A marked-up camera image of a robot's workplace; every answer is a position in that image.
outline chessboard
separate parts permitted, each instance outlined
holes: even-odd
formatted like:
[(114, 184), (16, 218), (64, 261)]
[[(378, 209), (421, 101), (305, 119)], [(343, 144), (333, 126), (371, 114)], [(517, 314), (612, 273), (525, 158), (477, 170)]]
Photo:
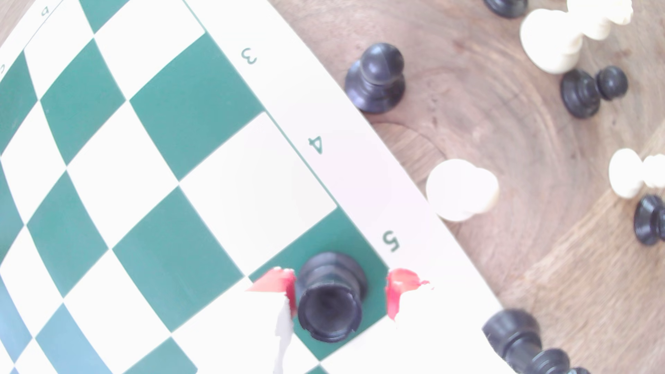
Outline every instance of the chessboard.
[(0, 165), (0, 374), (226, 372), (226, 295), (329, 250), (366, 272), (362, 323), (296, 323), (286, 373), (380, 367), (390, 268), (478, 329), (501, 309), (264, 0), (35, 1), (0, 48)]

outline white pawn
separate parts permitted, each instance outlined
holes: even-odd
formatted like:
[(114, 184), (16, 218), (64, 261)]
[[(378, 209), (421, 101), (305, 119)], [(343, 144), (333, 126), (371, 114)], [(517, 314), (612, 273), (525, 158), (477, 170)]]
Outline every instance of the white pawn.
[(522, 21), (519, 38), (527, 56), (546, 73), (567, 73), (579, 61), (583, 34), (566, 12), (534, 10)]
[(644, 162), (632, 149), (617, 150), (609, 166), (610, 185), (624, 199), (637, 196), (646, 184), (649, 188), (665, 188), (665, 154), (647, 157)]
[(437, 165), (425, 189), (436, 214), (454, 222), (489, 211), (499, 198), (497, 177), (465, 160), (447, 160)]
[(630, 23), (632, 0), (568, 0), (568, 13), (584, 35), (601, 41), (610, 35), (612, 23)]

